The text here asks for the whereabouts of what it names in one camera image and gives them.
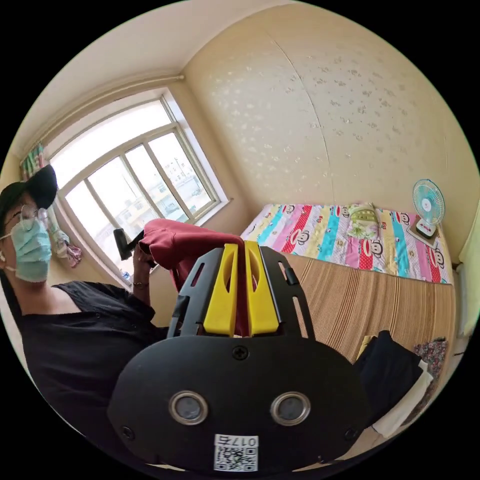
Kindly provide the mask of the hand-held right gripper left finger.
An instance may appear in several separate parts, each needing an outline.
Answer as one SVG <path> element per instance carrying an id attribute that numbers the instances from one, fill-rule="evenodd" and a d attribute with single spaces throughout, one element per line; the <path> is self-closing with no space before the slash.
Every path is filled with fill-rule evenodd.
<path id="1" fill-rule="evenodd" d="M 233 336 L 237 318 L 238 250 L 234 243 L 224 245 L 203 328 L 207 334 Z"/>

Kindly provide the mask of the person's left hand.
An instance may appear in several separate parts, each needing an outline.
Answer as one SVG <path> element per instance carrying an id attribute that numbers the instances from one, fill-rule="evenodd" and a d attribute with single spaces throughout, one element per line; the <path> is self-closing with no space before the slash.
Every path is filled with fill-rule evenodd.
<path id="1" fill-rule="evenodd" d="M 154 267 L 152 256 L 145 253 L 137 244 L 133 251 L 133 286 L 146 288 L 150 283 L 151 270 Z"/>

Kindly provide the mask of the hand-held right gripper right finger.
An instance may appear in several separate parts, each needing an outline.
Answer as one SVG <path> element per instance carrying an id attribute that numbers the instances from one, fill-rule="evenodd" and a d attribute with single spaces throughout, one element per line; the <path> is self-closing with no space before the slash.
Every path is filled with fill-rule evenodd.
<path id="1" fill-rule="evenodd" d="M 260 247 L 256 242 L 245 241 L 244 249 L 249 334 L 274 334 L 279 321 Z"/>

